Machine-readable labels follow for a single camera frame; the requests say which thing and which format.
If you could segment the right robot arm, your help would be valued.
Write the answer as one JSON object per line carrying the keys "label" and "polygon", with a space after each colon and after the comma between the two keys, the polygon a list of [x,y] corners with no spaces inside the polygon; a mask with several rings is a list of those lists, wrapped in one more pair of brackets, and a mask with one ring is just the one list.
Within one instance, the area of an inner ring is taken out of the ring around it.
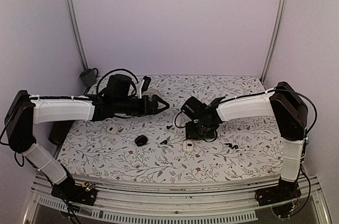
{"label": "right robot arm", "polygon": [[239,97],[219,97],[210,104],[188,98],[181,111],[190,119],[185,124],[187,139],[213,142],[220,125],[236,119],[273,118],[283,140],[283,163],[274,196],[286,200],[294,193],[307,140],[308,107],[306,98],[287,82],[274,88]]}

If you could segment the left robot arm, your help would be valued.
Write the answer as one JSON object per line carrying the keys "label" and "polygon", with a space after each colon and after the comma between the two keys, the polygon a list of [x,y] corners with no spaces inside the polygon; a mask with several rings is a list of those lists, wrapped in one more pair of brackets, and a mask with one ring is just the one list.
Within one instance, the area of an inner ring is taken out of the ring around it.
{"label": "left robot arm", "polygon": [[66,199],[73,200],[79,194],[74,179],[37,142],[33,126],[55,121],[104,121],[159,114],[170,105],[158,94],[145,94],[150,81],[148,76],[133,82],[127,75],[114,74],[104,89],[84,96],[39,96],[20,90],[6,114],[1,135],[7,137],[6,145],[15,154],[21,154],[45,174]]}

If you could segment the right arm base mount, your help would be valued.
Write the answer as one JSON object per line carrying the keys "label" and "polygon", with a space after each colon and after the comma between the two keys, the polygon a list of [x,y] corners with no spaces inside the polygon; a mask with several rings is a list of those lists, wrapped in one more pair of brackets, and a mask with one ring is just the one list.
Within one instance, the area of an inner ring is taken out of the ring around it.
{"label": "right arm base mount", "polygon": [[258,189],[255,191],[255,200],[259,206],[270,205],[296,199],[301,196],[297,182],[279,180],[278,185]]}

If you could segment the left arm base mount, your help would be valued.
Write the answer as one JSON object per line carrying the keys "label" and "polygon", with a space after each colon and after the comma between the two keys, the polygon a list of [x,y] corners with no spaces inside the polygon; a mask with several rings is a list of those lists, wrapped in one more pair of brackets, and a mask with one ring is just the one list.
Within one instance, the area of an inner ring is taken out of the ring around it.
{"label": "left arm base mount", "polygon": [[87,185],[76,185],[68,181],[54,184],[51,191],[51,195],[56,198],[89,206],[94,205],[97,193],[97,189],[90,189]]}

